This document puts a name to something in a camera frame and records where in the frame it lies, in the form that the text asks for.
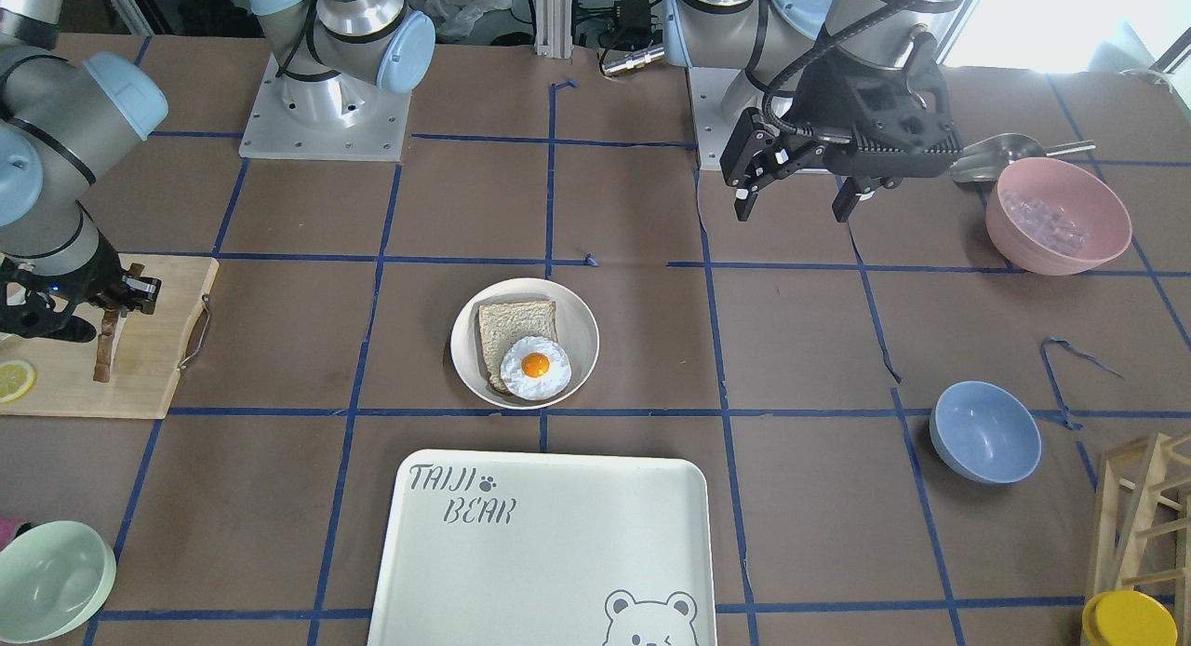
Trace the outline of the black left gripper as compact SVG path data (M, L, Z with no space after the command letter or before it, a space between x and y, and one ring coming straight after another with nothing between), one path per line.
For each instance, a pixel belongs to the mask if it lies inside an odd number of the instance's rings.
M910 41L906 64L881 68L830 49L800 72L788 108L771 123L744 108L721 155L732 210L748 222L767 184L818 164L844 178L831 201L847 223L860 201L856 179L936 178L964 145L950 113L947 82L935 61L937 41Z

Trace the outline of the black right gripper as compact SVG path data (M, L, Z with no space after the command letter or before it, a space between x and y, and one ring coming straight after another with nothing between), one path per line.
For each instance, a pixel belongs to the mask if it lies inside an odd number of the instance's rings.
M102 308L93 383L107 384L114 369L123 319L127 312L152 315L161 280L141 277L144 265L124 268L108 240L98 240L88 261L66 274L49 277L38 265L4 256L4 318L1 330L21 338L91 342L96 328L75 313L77 305Z

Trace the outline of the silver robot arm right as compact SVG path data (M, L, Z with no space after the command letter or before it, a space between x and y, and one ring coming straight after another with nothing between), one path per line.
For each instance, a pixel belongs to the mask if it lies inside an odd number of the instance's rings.
M166 119L167 100L114 52L57 56L62 1L1 0L4 333L96 342L93 378L108 383L119 319L154 313L161 282L121 263L80 199Z

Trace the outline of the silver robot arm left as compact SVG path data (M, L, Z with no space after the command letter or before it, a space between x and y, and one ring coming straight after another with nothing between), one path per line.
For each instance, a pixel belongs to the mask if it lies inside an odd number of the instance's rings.
M809 167L843 179L838 222L877 191L944 175L962 144L939 38L967 1L829 0L807 35L798 0L662 0L668 63L741 72L760 94L717 159L736 217Z

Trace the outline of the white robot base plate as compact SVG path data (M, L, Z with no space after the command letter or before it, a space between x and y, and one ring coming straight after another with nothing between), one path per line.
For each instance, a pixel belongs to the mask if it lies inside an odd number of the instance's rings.
M269 58L242 133L243 159L399 162L411 95L350 76L303 82Z
M760 108L763 94L744 70L692 66L688 79L699 168L719 172L721 155L741 112L747 107Z

